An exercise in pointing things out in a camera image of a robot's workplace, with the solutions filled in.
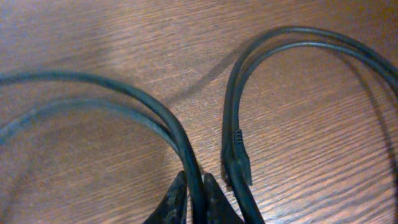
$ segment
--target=wood grain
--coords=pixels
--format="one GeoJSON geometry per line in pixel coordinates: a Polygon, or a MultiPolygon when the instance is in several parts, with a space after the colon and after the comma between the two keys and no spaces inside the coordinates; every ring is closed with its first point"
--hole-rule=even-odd
{"type": "MultiPolygon", "coordinates": [[[[279,26],[321,27],[398,65],[393,0],[0,4],[1,72],[91,72],[150,93],[182,122],[199,163],[239,214],[220,176],[221,118],[232,64],[253,37],[279,26]]],[[[140,106],[86,84],[8,86],[0,95],[2,125],[66,96],[140,106]]],[[[360,63],[315,49],[277,54],[249,79],[240,121],[267,223],[393,222],[386,138],[397,147],[397,105],[360,63]]],[[[38,120],[1,150],[1,190],[12,195],[7,223],[140,223],[182,169],[161,138],[99,110],[38,120]]]]}

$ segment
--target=brown wooden surface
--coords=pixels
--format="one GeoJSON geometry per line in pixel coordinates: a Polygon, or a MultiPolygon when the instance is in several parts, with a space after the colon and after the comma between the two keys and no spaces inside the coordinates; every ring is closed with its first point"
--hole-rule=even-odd
{"type": "MultiPolygon", "coordinates": [[[[398,65],[393,0],[0,3],[0,71],[91,72],[150,93],[182,122],[199,163],[239,214],[221,181],[219,153],[226,82],[248,41],[279,26],[315,26],[358,39],[398,65]]],[[[398,119],[384,86],[357,61],[314,49],[275,55],[254,72],[240,118],[251,190],[267,223],[393,221],[385,137],[397,146],[398,119]]],[[[67,96],[138,105],[71,83],[8,86],[0,95],[2,125],[67,96]]],[[[140,223],[182,169],[160,137],[100,110],[40,120],[1,150],[1,190],[13,203],[8,223],[140,223]]]]}

